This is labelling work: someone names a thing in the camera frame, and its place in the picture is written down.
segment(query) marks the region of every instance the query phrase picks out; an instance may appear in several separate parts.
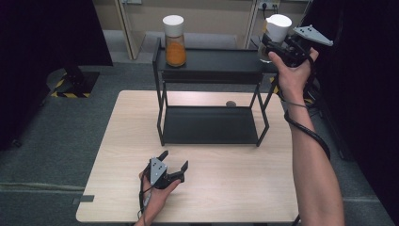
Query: wooden table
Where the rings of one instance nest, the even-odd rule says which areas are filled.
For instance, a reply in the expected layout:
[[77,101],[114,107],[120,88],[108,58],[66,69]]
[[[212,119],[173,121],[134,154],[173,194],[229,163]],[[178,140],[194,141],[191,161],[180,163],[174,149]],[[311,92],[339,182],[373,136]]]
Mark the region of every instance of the wooden table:
[[[252,93],[169,91],[174,105],[247,105]],[[297,216],[292,141],[279,98],[266,109],[270,129],[256,145],[161,146],[155,91],[122,91],[106,128],[76,218],[82,222],[134,222],[138,174],[152,156],[169,150],[168,173],[188,160],[185,182],[170,195],[156,222],[286,222]],[[254,120],[262,128],[261,110]]]

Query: hand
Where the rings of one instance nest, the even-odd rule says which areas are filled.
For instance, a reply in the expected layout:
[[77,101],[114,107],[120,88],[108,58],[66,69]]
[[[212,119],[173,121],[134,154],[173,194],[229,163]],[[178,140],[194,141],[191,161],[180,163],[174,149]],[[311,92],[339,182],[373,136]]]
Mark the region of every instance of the hand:
[[[143,175],[143,172],[140,172],[138,177],[141,179],[142,175]],[[156,218],[156,216],[164,208],[165,202],[167,201],[169,194],[179,185],[180,182],[181,182],[180,180],[176,180],[165,189],[151,188],[149,191],[147,191],[144,194],[144,201],[147,199],[147,197],[149,196],[149,194],[151,192],[150,201],[147,204],[147,207],[144,211],[144,215],[142,215],[141,218],[138,220],[138,222],[136,223],[136,226],[151,225],[153,220]],[[147,176],[144,175],[143,190],[147,190],[150,187],[151,187],[151,184],[150,184]]]
[[[318,56],[319,53],[311,48],[311,58],[313,61]],[[303,99],[303,89],[311,73],[310,62],[306,60],[296,68],[289,68],[276,53],[270,52],[269,58],[279,69],[279,86],[284,99],[290,102],[295,102],[298,98]]]

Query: glass jar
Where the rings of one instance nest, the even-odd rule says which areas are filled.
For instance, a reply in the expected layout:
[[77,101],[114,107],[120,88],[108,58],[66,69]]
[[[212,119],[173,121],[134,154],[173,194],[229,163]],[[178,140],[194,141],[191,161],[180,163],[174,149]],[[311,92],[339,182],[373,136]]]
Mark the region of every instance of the glass jar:
[[163,20],[165,26],[165,49],[167,64],[172,67],[184,65],[186,61],[183,24],[181,16],[170,15]]

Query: gray carpet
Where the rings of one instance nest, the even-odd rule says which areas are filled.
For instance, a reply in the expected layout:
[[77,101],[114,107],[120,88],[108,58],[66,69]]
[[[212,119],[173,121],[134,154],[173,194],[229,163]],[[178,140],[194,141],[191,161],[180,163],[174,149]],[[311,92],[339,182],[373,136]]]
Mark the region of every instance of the gray carpet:
[[[114,67],[82,70],[101,74],[89,98],[49,96],[21,136],[23,146],[0,152],[0,225],[89,225],[75,219],[77,205],[73,200],[83,193],[118,94],[125,89],[154,90],[155,85],[151,64],[115,63]],[[63,73],[49,75],[51,89]],[[236,85],[168,89],[253,91],[253,87]],[[262,89],[268,91],[266,80]],[[317,109],[311,114],[318,134],[331,149],[344,197],[346,225],[393,225],[357,164],[339,157]],[[37,183],[44,185],[25,186]]]

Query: orange liquid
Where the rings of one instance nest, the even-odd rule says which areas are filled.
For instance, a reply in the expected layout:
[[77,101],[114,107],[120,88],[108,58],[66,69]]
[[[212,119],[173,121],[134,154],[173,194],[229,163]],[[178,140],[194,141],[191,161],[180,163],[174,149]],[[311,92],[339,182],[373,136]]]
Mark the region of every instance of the orange liquid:
[[170,66],[178,67],[185,63],[184,46],[177,42],[171,42],[167,47],[167,63]]

